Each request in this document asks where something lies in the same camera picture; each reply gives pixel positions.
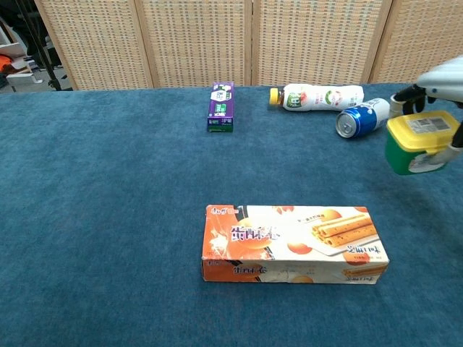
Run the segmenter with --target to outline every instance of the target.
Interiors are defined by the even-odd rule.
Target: black stand
[[[32,36],[33,43],[37,47],[38,50],[38,55],[40,56],[40,59],[42,61],[42,64],[46,68],[46,71],[48,72],[48,75],[50,76],[50,82],[48,82],[48,85],[55,88],[56,90],[61,90],[61,85],[59,84],[59,81],[56,78],[55,72],[53,71],[53,67],[50,64],[50,61],[48,60],[48,57],[45,54],[45,51],[43,50],[42,44],[40,39],[38,38],[37,32],[35,31],[34,24],[32,23],[32,20],[30,20],[29,14],[27,13],[27,9],[22,2],[22,0],[15,0],[16,4],[21,12],[22,17],[24,18],[24,21],[26,23],[27,29],[30,32],[30,35]]]

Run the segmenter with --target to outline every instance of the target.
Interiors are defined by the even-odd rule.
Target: woven screen
[[[366,82],[390,1],[254,1],[252,83]]]
[[[36,0],[78,89],[152,87],[133,0]]]
[[[250,0],[137,0],[159,87],[250,84]]]
[[[413,82],[463,54],[463,0],[394,1],[371,82]]]

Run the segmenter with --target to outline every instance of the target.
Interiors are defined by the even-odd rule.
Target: orange snack box
[[[374,284],[389,259],[366,207],[209,205],[204,280]]]

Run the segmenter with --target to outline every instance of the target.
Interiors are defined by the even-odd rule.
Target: drink can
[[[389,103],[380,98],[346,108],[336,118],[336,131],[342,137],[360,137],[385,125]]]

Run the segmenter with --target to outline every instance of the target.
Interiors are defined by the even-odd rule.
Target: plastic bottle
[[[343,111],[361,102],[363,88],[359,85],[336,87],[292,83],[282,90],[270,89],[270,104],[283,106],[289,111]]]

